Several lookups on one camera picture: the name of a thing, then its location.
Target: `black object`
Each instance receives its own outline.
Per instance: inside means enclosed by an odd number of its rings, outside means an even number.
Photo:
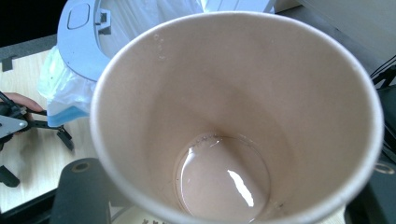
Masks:
[[[83,159],[68,164],[61,179],[50,223],[110,222],[108,184],[97,159]]]
[[[377,92],[384,112],[384,146],[369,183],[346,207],[353,224],[396,223],[396,86],[390,86],[396,77],[396,65],[381,67],[385,71],[372,77],[380,86]]]
[[[0,223],[111,223],[110,204],[131,206],[109,181],[99,160],[81,159],[64,167],[57,189],[0,213]]]
[[[44,224],[50,223],[50,211],[55,199],[56,189],[53,189],[32,201],[21,204],[0,215],[2,224]]]
[[[367,186],[346,208],[352,223],[396,223],[395,172],[394,163],[380,160]]]
[[[12,100],[8,99],[8,97],[6,97],[2,92],[0,92],[0,99],[3,100],[3,102],[0,102],[0,116],[19,119],[20,121],[27,122],[27,126],[19,130],[19,132],[24,132],[31,128],[56,130],[58,131],[57,135],[59,136],[59,138],[61,138],[67,148],[73,150],[74,144],[72,142],[72,136],[67,132],[63,125],[59,127],[50,127],[46,121],[29,120],[25,117],[26,113],[46,116],[47,111],[44,110],[41,112],[35,112],[24,106],[19,106],[15,104]],[[13,134],[14,133],[10,133],[6,136],[0,136],[0,151],[3,149],[4,143],[12,139]],[[12,174],[5,166],[2,166],[0,169],[0,183],[1,182],[11,188],[15,188],[20,184],[20,180],[14,174]]]
[[[6,166],[0,166],[0,183],[3,182],[7,187],[15,188],[21,181],[12,174]]]
[[[54,35],[67,0],[1,0],[0,48]]]
[[[1,61],[3,72],[12,70],[12,58],[13,57],[15,57],[15,56],[7,57]]]

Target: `light brown liquid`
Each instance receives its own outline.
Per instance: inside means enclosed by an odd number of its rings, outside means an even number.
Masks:
[[[185,152],[177,196],[193,216],[249,223],[267,204],[270,178],[253,143],[203,134]]]

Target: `wooden surface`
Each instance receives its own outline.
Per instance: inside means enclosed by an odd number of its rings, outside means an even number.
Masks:
[[[48,52],[13,60],[14,69],[0,69],[0,91],[14,91],[34,99],[44,108],[46,99],[37,91],[37,81]],[[43,116],[34,116],[44,120]],[[2,212],[32,200],[58,186],[62,169],[71,161],[96,157],[88,119],[77,119],[64,125],[75,144],[70,151],[54,130],[31,129],[5,143],[0,152],[0,165],[5,165],[21,183],[16,188],[0,183]]]

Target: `desk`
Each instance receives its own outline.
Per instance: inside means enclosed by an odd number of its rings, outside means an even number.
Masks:
[[[29,96],[45,107],[46,99],[37,92],[36,86],[47,54],[48,51],[44,51],[14,60],[13,70],[0,73],[0,90]],[[53,130],[32,129],[14,136],[4,145],[0,165],[5,165],[21,183],[16,188],[0,184],[2,212],[55,189],[62,169],[68,163],[96,157],[87,118],[74,120],[64,127],[73,137],[74,151],[70,151]],[[320,224],[344,224],[343,214],[344,208],[341,208]]]

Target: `cable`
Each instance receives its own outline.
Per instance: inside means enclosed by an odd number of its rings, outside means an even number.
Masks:
[[[393,57],[391,57],[389,60],[387,60],[385,63],[383,63],[381,66],[379,66],[377,69],[375,69],[375,71],[370,75],[370,77],[374,77],[378,75],[379,73],[387,69],[390,65],[392,65],[395,62],[396,62],[396,54]]]

